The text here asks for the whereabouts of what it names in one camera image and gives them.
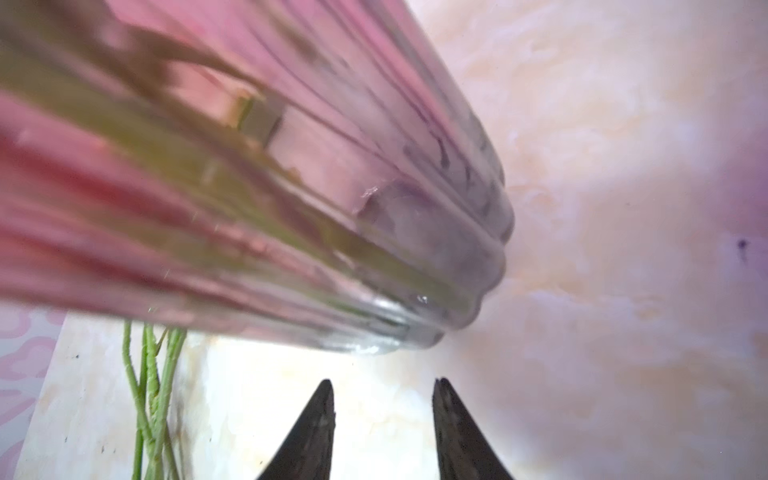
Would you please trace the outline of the red grey glass vase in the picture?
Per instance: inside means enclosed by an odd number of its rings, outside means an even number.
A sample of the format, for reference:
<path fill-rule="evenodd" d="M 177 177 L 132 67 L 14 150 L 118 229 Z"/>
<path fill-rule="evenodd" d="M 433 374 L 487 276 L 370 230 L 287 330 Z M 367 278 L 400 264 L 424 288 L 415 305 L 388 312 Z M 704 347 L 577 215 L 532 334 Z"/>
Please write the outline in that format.
<path fill-rule="evenodd" d="M 428 348 L 514 212 L 408 1 L 5 1 L 1 296 L 309 348 Z"/>

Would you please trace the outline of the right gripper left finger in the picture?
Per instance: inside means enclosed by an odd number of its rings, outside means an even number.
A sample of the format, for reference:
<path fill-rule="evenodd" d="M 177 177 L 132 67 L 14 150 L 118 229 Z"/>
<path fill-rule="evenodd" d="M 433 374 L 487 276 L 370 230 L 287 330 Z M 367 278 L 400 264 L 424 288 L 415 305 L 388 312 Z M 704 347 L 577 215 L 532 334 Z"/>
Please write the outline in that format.
<path fill-rule="evenodd" d="M 335 417 L 333 386 L 324 379 L 258 480 L 328 480 Z"/>

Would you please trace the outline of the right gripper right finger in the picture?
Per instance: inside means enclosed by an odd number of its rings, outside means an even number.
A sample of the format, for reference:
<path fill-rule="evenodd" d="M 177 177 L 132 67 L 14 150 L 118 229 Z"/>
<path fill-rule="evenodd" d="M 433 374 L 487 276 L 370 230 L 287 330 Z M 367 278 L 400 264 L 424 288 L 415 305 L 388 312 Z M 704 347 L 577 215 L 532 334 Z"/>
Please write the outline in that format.
<path fill-rule="evenodd" d="M 432 411 L 441 480 L 514 480 L 447 378 L 435 380 Z"/>

